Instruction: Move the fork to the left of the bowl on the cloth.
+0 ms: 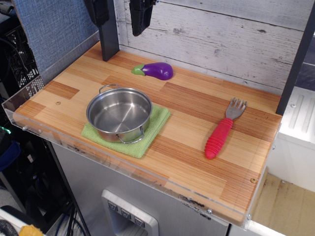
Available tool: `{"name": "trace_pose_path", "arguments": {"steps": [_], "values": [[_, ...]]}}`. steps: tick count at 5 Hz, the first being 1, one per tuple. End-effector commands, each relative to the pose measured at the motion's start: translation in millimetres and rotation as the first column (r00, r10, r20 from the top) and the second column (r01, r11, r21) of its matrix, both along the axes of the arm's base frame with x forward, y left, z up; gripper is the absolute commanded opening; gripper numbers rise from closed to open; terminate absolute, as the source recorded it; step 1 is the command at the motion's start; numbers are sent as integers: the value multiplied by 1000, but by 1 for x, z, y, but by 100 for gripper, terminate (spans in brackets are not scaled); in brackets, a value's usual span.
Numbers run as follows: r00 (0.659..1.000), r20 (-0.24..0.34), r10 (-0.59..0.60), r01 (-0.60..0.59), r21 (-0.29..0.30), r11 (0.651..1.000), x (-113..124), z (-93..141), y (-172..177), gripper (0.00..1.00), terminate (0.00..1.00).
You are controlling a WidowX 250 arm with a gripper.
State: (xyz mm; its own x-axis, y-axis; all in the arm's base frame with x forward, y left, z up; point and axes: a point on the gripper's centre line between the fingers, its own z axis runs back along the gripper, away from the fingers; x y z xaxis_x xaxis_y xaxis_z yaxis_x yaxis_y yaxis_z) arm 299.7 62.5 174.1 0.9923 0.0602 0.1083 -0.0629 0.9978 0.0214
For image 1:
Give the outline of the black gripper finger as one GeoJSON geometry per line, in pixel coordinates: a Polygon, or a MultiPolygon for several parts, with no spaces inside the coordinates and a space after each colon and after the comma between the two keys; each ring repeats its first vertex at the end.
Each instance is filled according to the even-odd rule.
{"type": "Polygon", "coordinates": [[[131,0],[129,9],[131,14],[132,33],[139,36],[151,22],[154,0],[131,0]]]}
{"type": "Polygon", "coordinates": [[[107,0],[84,0],[84,4],[95,25],[104,25],[109,20],[107,0]]]}

